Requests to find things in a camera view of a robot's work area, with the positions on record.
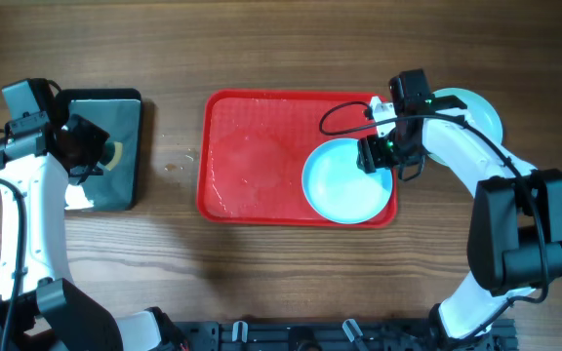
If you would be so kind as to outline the teal plate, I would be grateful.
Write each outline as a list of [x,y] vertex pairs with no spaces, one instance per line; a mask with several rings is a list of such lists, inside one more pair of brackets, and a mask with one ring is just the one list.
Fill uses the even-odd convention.
[[379,215],[393,198],[388,169],[367,174],[357,166],[358,140],[336,138],[316,147],[301,172],[309,206],[333,223],[350,225]]
[[437,98],[456,96],[467,106],[465,120],[474,123],[474,128],[485,134],[494,143],[502,144],[502,121],[491,103],[473,91],[462,88],[444,88],[433,93]]

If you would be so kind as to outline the green yellow sponge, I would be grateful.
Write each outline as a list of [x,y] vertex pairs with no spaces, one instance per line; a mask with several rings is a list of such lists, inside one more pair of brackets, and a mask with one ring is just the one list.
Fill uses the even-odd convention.
[[108,171],[112,171],[120,162],[123,155],[123,143],[119,141],[107,142],[102,148],[100,164]]

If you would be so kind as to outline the teal plate top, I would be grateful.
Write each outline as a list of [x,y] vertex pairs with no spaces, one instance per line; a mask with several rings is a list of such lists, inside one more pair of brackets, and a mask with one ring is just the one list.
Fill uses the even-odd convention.
[[474,128],[485,134],[494,143],[502,144],[502,121],[491,103],[473,91],[462,88],[444,88],[433,93],[437,98],[456,96],[467,106],[465,120],[474,123]]

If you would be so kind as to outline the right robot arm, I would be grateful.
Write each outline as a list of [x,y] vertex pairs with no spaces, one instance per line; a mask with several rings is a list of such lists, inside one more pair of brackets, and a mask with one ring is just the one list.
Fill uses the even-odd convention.
[[429,339],[439,348],[479,342],[517,302],[541,304],[562,277],[562,172],[539,170],[493,142],[468,112],[401,115],[392,129],[358,142],[358,167],[404,169],[441,158],[473,197],[469,273],[436,304]]

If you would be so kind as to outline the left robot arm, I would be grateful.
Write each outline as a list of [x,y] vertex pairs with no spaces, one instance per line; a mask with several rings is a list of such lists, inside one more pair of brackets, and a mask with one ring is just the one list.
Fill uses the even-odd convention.
[[157,307],[120,319],[72,282],[64,211],[68,187],[114,169],[123,144],[79,115],[35,113],[0,138],[0,350],[161,350],[184,345]]

